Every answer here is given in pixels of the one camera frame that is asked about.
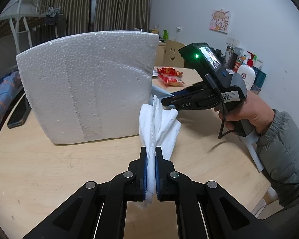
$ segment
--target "sticker label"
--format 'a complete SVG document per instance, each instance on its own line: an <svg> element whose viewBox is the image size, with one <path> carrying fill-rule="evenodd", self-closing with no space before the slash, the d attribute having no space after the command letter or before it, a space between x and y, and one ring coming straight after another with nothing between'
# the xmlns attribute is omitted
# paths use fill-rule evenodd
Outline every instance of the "sticker label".
<svg viewBox="0 0 299 239"><path fill-rule="evenodd" d="M240 101L238 91L224 92L221 95L222 95L222 98L224 99L225 103Z"/></svg>

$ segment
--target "white bed ladder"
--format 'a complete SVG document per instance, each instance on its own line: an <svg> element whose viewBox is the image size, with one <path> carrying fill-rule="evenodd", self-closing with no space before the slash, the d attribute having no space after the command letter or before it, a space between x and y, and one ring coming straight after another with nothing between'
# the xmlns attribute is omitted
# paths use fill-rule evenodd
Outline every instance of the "white bed ladder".
<svg viewBox="0 0 299 239"><path fill-rule="evenodd" d="M25 33L25 32L28 32L28 40L29 40L29 46L30 48L32 48L32 39L31 39L31 32L30 32L30 29L29 29L29 26L28 26L28 23L27 23L27 20L25 17L23 17L23 23L25 25L25 28L26 30L24 31L19 31L19 21L20 21L20 8L21 8L21 3L22 3L22 0L19 0L19 3L18 3L18 14L17 14L17 17L16 17L16 26L14 26L13 24L13 21L12 21L12 18L10 18L9 20L9 23L10 23L10 28L11 28L11 32L12 32L12 35L13 35L13 39L14 39L14 43L16 45L16 51L17 51L17 55L20 54L20 47L19 47L19 34L20 33Z"/></svg>

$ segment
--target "round table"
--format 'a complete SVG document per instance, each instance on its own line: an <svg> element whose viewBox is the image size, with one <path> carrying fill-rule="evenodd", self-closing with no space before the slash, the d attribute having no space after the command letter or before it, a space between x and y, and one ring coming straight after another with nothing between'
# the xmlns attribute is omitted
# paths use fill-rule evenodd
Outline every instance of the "round table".
<svg viewBox="0 0 299 239"><path fill-rule="evenodd" d="M201 81L195 70L179 70L187 86ZM163 87L157 79L153 83ZM182 127L171 156L175 169L197 182L215 180L251 211L270 183L245 145L232 134L218 140L221 121L213 110L181 111L178 120ZM5 123L0 132L1 228L10 239L23 238L85 182L103 183L126 171L141 146L139 136L54 145L33 112L23 126L8 129ZM173 202L154 200L147 210L128 203L124 238L177 236Z"/></svg>

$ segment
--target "cartoon girl poster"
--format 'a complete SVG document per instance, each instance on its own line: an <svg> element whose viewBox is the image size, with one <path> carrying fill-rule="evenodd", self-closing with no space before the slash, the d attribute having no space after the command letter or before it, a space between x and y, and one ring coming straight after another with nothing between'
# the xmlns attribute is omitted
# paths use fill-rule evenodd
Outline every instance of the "cartoon girl poster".
<svg viewBox="0 0 299 239"><path fill-rule="evenodd" d="M228 33L230 23L230 11L214 10L209 29Z"/></svg>

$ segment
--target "person's hand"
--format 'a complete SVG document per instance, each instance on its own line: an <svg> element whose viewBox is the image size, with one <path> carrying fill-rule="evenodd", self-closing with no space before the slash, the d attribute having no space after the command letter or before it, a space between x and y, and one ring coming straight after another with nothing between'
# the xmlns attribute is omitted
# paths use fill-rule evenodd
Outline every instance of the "person's hand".
<svg viewBox="0 0 299 239"><path fill-rule="evenodd" d="M218 116L222 119L221 112L218 113ZM273 118L274 111L260 97L248 91L245 102L226 115L225 126L228 130L233 130L234 125L228 121L247 119L256 127L256 132L262 134L267 131L273 122Z"/></svg>

